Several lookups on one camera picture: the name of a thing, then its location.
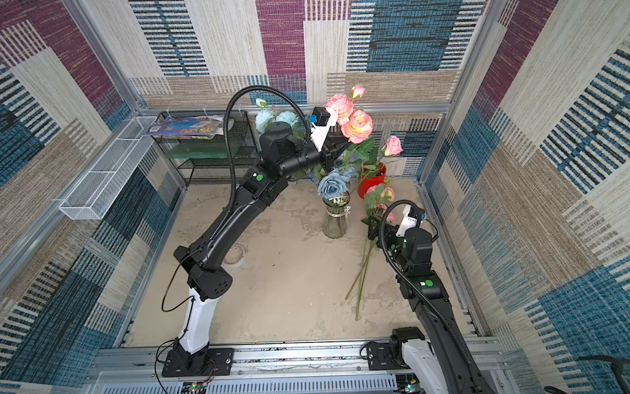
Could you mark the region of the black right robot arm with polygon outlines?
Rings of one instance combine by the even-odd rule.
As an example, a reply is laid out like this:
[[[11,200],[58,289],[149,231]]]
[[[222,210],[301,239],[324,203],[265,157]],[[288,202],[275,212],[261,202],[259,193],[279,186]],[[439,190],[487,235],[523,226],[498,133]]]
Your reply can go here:
[[[411,200],[388,206],[377,228],[385,260],[426,334],[393,333],[392,358],[408,366],[426,393],[492,393],[454,320],[448,292],[431,269],[431,233]]]

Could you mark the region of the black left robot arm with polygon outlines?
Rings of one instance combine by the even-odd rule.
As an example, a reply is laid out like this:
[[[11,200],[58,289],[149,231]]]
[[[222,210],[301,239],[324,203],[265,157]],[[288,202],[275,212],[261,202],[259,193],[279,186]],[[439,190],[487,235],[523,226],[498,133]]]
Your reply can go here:
[[[332,104],[316,107],[310,117],[286,94],[265,85],[251,85],[239,90],[226,106],[224,120],[229,120],[237,101],[245,94],[265,91],[283,100],[295,110],[305,127],[303,138],[294,136],[291,125],[275,121],[259,139],[259,161],[241,180],[236,179],[232,157],[228,158],[231,193],[221,215],[200,238],[174,253],[188,274],[189,306],[185,325],[174,341],[169,357],[190,368],[208,360],[209,331],[219,299],[229,290],[233,278],[222,267],[229,249],[254,219],[288,186],[291,176],[317,165],[330,172],[336,159],[350,142],[336,128],[339,114]]]

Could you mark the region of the clear glass vase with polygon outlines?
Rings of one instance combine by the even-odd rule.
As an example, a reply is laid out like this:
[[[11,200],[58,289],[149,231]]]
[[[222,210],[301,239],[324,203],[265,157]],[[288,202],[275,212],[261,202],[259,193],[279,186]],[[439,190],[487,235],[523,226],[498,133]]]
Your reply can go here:
[[[338,195],[332,198],[323,198],[326,205],[326,217],[323,223],[323,233],[331,239],[344,236],[349,228],[350,194]]]

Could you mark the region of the grey blue rose stem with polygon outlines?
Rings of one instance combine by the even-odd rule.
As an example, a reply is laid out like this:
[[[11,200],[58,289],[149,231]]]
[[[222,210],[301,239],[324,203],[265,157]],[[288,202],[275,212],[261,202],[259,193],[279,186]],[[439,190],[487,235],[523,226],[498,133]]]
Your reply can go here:
[[[324,200],[332,200],[349,190],[350,182],[356,173],[354,167],[335,168],[318,183],[318,195]]]

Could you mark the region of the red pencil cup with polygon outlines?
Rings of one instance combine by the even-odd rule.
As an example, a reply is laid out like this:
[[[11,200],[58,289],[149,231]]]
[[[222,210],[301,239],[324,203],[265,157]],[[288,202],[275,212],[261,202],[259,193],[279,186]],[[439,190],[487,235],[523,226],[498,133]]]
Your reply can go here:
[[[365,178],[359,183],[358,196],[363,200],[368,190],[385,182],[386,175],[387,167],[384,164],[379,164],[377,172],[373,177]]]

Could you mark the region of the light blue rose stem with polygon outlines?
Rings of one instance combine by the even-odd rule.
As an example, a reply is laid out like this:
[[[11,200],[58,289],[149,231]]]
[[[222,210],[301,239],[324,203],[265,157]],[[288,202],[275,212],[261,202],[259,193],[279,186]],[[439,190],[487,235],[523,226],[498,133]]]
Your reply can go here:
[[[297,113],[293,111],[280,113],[274,106],[270,106],[267,101],[262,98],[256,98],[255,105],[259,109],[259,113],[255,117],[255,128],[259,133],[259,137],[262,137],[267,131],[267,128],[277,121],[289,124],[292,129],[292,134],[296,137],[300,137],[300,133],[298,132],[300,119]]]

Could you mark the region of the green sheet on shelf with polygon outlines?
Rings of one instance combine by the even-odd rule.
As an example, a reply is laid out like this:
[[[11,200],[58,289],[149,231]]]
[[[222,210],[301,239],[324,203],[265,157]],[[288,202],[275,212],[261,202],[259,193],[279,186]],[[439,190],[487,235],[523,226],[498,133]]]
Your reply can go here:
[[[169,159],[226,159],[226,148],[218,143],[178,144],[166,152]]]

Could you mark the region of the colourful book on shelf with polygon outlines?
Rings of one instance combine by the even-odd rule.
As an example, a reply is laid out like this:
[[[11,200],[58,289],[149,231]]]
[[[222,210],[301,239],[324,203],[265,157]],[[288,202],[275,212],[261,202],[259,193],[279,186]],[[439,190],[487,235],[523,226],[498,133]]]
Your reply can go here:
[[[224,135],[223,116],[196,116],[185,118],[166,118],[156,121],[144,133],[146,136],[158,136],[174,139],[213,139]]]

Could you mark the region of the white tape roll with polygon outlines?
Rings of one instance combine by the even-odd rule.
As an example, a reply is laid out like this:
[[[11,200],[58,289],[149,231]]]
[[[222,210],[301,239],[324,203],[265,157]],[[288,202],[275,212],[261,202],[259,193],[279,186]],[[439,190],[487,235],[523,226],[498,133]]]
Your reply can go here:
[[[222,261],[224,269],[239,269],[245,262],[245,249],[243,246],[234,244],[231,246]]]

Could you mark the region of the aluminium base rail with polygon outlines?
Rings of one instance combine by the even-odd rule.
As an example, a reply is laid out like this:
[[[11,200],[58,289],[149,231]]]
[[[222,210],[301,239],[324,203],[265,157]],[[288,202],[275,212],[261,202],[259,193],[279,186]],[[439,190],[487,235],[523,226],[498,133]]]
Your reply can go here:
[[[516,393],[497,340],[467,336],[477,372],[441,367],[428,339],[211,345],[187,368],[172,347],[102,350],[84,393]]]

